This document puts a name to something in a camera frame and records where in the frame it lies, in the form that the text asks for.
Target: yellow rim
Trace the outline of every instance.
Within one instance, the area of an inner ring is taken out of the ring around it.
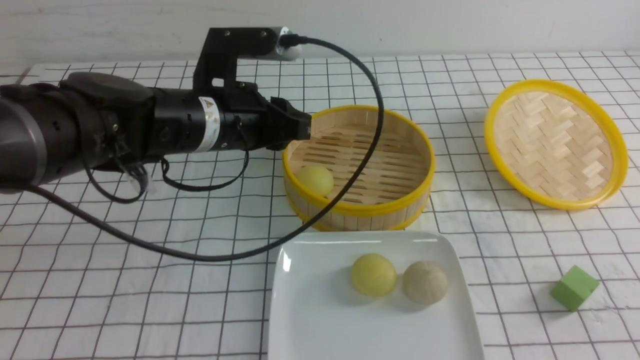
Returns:
[[[541,91],[548,92],[571,101],[580,108],[582,108],[592,119],[598,124],[600,129],[607,138],[609,146],[611,147],[611,156],[613,159],[613,169],[611,171],[611,178],[602,191],[590,198],[578,201],[560,200],[547,195],[543,195],[536,192],[531,187],[527,186],[521,180],[519,180],[514,173],[510,171],[505,162],[500,156],[498,147],[495,143],[495,136],[493,133],[493,122],[496,114],[500,110],[500,107],[515,95],[523,92]],[[622,139],[622,134],[616,124],[611,120],[610,116],[604,111],[595,101],[591,100],[586,94],[565,85],[557,83],[551,80],[525,80],[519,83],[515,83],[507,87],[489,108],[489,112],[486,114],[484,121],[484,140],[486,142],[489,155],[495,163],[495,167],[504,176],[507,181],[513,185],[518,191],[529,197],[531,200],[539,202],[540,204],[549,206],[551,208],[565,209],[565,210],[581,210],[588,209],[594,205],[607,199],[615,192],[617,192],[625,181],[627,176],[628,157],[627,147]]]
[[[347,106],[339,106],[338,108],[331,108],[324,111],[320,111],[319,113],[316,113],[315,115],[313,115],[313,118],[320,117],[322,115],[331,113],[333,111],[352,110],[352,109],[374,110],[374,111],[378,110],[378,108],[375,106],[347,105]],[[424,178],[423,182],[414,191],[412,191],[411,193],[409,193],[404,197],[401,197],[400,199],[386,202],[384,204],[376,204],[376,205],[355,205],[355,204],[347,204],[345,202],[338,202],[333,207],[332,212],[356,216],[356,217],[373,217],[376,215],[384,215],[384,214],[391,213],[407,207],[407,205],[413,203],[415,199],[422,196],[422,194],[424,194],[426,191],[429,190],[429,186],[431,184],[431,180],[433,178],[433,174],[435,173],[435,168],[436,168],[436,156],[433,152],[433,147],[431,146],[431,142],[429,141],[429,138],[424,134],[424,132],[418,125],[414,124],[411,120],[407,119],[406,117],[389,110],[385,110],[385,113],[388,115],[395,116],[400,120],[404,121],[405,123],[409,124],[414,130],[416,130],[421,135],[422,139],[427,143],[427,147],[429,149],[429,161],[430,161],[429,172],[427,173],[427,176]],[[309,201],[309,203],[319,208],[325,207],[327,204],[329,204],[329,200],[324,197],[319,197],[316,194],[308,191],[306,188],[302,186],[302,184],[294,176],[293,172],[291,171],[291,168],[289,167],[289,159],[287,155],[288,150],[289,150],[289,146],[287,146],[284,153],[282,154],[282,165],[284,166],[284,176],[290,180],[296,193],[302,195],[302,197],[305,200]]]
[[[289,206],[291,207],[293,212],[303,222],[308,222],[309,219],[311,219],[310,217],[306,216],[302,211],[300,211],[300,209],[298,209],[298,207],[296,207],[296,205],[293,203],[293,201],[291,201],[291,198],[289,197],[289,193],[287,193],[287,201],[289,202]],[[412,217],[410,217],[409,219],[405,220],[404,222],[402,222],[400,224],[397,224],[396,226],[391,227],[390,229],[387,229],[387,230],[388,231],[393,231],[393,230],[404,230],[404,229],[406,229],[407,226],[411,225],[414,221],[416,221],[420,217],[420,215],[422,215],[422,212],[424,211],[424,209],[427,207],[428,204],[429,204],[428,201],[425,202],[423,207],[420,208],[420,211],[418,211]],[[313,227],[314,229],[316,229],[318,231],[344,231],[344,229],[335,229],[333,227],[328,227],[327,225],[320,224],[319,222],[316,222],[315,224],[311,225],[311,227]]]

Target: black mounting bracket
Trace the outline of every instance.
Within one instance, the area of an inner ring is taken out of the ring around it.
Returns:
[[[239,58],[260,58],[271,54],[278,45],[278,28],[211,28],[207,33],[198,64],[193,72],[193,90],[213,89],[213,79],[224,81],[224,91],[239,91],[255,84],[236,82]]]

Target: bamboo steamer lid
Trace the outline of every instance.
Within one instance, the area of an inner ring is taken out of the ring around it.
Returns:
[[[546,206],[590,208],[617,192],[627,173],[615,123],[568,85],[527,80],[510,86],[489,109],[484,131],[500,173]]]

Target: yellow bun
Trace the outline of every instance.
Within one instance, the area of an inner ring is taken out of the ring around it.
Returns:
[[[351,267],[351,284],[362,295],[382,297],[396,285],[396,268],[380,254],[360,256]]]
[[[333,175],[326,167],[303,167],[296,177],[305,188],[318,196],[325,197],[333,190]]]

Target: white wall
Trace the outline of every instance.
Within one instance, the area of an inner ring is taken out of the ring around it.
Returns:
[[[639,0],[0,1],[0,65],[196,58],[219,26],[286,25],[359,55],[640,49]]]

